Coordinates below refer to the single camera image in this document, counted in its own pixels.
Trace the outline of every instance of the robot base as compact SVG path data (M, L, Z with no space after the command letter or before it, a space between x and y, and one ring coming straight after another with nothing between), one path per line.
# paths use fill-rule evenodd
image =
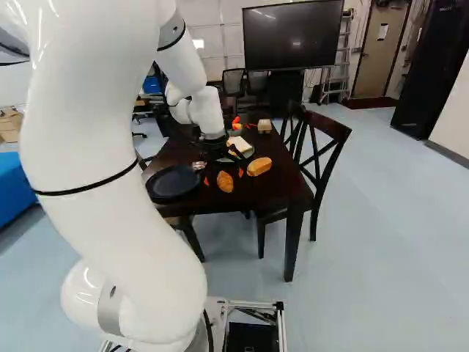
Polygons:
M196 336L185 352L288 352L283 302L228 301L209 297L205 311L212 333L208 334L202 318ZM260 324L230 321L230 315L235 312L244 313ZM111 352L113 348L115 345L106 341L99 352Z

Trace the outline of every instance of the bread roll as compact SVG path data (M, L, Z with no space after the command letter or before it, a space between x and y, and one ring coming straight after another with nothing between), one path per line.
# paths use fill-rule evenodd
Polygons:
M267 172L272 167L272 159L271 158L258 158L252 161L248 165L248 175L252 177L259 176L264 172Z
M217 185L223 192L232 193L235 188L233 177L225 171L220 171L217 176Z

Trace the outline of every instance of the metal ladder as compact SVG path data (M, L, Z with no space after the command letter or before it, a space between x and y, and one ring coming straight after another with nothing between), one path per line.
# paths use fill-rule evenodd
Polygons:
M350 67L350 47L349 47L349 36L350 29L353 20L353 8L346 10L342 13L342 22L345 22L345 30L340 33L340 36L344 38L344 46L337 48L338 59L334 66L327 66L321 69L320 84L321 84L321 95L319 104L329 103L329 96L331 94L339 94L339 101L348 98L349 95L349 67ZM335 78L331 78L334 69L339 68L339 75ZM330 89L331 82L340 82L339 89Z

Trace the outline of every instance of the tabletop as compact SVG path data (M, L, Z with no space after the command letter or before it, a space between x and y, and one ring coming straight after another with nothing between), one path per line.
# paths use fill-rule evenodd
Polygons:
M273 165L269 172L258 177L249 177L244 173L239 178L234 164L222 164L223 170L234 179L232 193L224 193L217 185L206 186L202 183L183 199L165 205L156 204L161 215L170 217L246 211L260 205L288 207L291 201L307 201L309 187L275 129L270 134L262 135L256 129L245 130L243 138L255 148L253 160L262 156L272 159ZM202 158L197 147L169 138L145 169L143 178L148 180L157 171L168 166L189 165L200 160Z

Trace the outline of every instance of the blue couch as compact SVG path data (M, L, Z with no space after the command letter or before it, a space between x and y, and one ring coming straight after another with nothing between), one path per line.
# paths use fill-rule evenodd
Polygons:
M18 153L0 153L0 228L35 202Z

